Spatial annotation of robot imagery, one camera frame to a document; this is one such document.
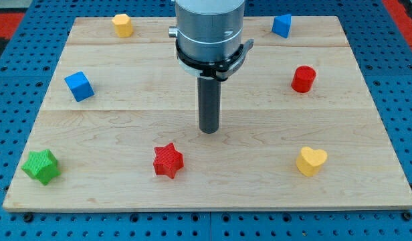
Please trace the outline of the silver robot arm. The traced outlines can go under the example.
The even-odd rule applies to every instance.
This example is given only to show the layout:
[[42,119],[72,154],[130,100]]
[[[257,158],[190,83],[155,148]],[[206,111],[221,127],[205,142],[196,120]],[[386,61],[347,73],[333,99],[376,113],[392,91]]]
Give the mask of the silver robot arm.
[[244,0],[174,0],[175,38],[182,68],[205,80],[225,81],[239,70],[253,40],[241,42]]

